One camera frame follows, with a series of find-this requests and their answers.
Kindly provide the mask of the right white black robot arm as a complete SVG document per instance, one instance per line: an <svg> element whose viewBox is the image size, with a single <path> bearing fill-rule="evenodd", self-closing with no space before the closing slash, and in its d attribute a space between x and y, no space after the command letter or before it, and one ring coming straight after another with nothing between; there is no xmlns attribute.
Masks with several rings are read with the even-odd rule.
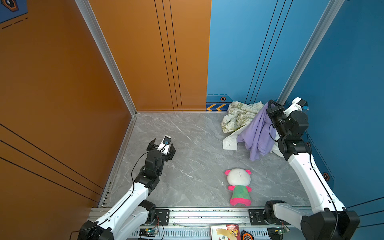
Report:
<svg viewBox="0 0 384 240"><path fill-rule="evenodd" d="M360 224L355 211L349 211L333 193L319 171L312 147L302 136L309 127L303 107L308 103L297 98L288 109L273 100L267 114L277 131L280 153L294 169L311 204L311 211L301 211L284 201L268 201L264 216L267 223L287 222L301 230L307 240L350 240Z"/></svg>

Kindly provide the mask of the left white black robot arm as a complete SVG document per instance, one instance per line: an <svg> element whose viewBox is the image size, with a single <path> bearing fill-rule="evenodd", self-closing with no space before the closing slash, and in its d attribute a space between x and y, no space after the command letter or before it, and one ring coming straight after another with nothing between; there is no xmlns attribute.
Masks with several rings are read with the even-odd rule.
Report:
<svg viewBox="0 0 384 240"><path fill-rule="evenodd" d="M78 231L79 240L126 240L141 225L149 225L156 218L156 205L147 201L160 182L164 163L172 160L176 149L169 136L159 145L152 140L147 151L145 165L133 179L127 193L96 221L86 221Z"/></svg>

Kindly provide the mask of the purple cloth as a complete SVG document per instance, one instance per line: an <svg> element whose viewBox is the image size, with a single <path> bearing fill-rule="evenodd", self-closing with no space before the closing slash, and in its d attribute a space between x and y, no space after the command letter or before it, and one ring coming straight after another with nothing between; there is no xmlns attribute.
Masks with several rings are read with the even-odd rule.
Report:
<svg viewBox="0 0 384 240"><path fill-rule="evenodd" d="M238 143L244 143L250 151L250 160L259 160L261 156L270 153L276 137L276 130L271 126L272 121L267 113L271 101L268 101L256 114L255 118L237 137Z"/></svg>

